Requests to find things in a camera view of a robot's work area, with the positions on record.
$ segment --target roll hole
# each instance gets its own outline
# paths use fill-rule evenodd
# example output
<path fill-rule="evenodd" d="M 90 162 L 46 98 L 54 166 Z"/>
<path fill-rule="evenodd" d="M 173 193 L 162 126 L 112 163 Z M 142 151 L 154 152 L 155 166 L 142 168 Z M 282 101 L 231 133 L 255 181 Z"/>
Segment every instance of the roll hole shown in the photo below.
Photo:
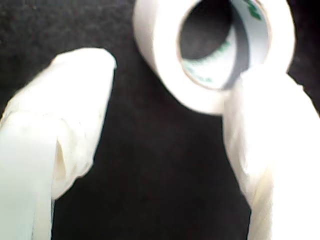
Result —
<path fill-rule="evenodd" d="M 228 0 L 203 0 L 189 14 L 180 33 L 183 59 L 202 59 L 217 50 L 226 40 L 232 24 Z"/>

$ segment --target dark backdrop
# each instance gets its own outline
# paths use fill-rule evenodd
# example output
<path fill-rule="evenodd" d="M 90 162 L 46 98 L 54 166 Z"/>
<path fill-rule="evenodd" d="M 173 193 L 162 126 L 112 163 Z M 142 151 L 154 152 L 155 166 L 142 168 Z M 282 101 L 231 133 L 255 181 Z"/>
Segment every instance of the dark backdrop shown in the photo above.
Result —
<path fill-rule="evenodd" d="M 211 51 L 228 32 L 229 5 L 211 3 L 218 19 L 185 28 L 187 56 Z M 316 3 L 289 3 L 297 30 L 289 73 L 320 110 Z M 94 166 L 56 202 L 53 239 L 245 240 L 250 209 L 225 154 L 221 118 L 192 112 L 166 91 L 135 46 L 133 6 L 134 0 L 38 0 L 32 9 L 0 0 L 1 111 L 58 53 L 104 47 L 118 62 Z M 192 31 L 202 31 L 198 39 L 211 36 L 212 45 L 198 49 L 203 44 Z"/>

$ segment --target adhesive tape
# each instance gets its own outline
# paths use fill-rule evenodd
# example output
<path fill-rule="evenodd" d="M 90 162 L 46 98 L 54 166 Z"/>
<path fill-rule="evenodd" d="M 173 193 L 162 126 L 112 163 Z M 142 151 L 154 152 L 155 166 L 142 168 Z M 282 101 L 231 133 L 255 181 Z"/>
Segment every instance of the adhesive tape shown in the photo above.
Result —
<path fill-rule="evenodd" d="M 286 72 L 295 30 L 285 0 L 230 0 L 233 24 L 225 42 L 203 59 L 183 59 L 180 32 L 200 0 L 137 0 L 133 32 L 138 49 L 168 91 L 187 108 L 220 115 L 240 73 L 259 64 Z"/>

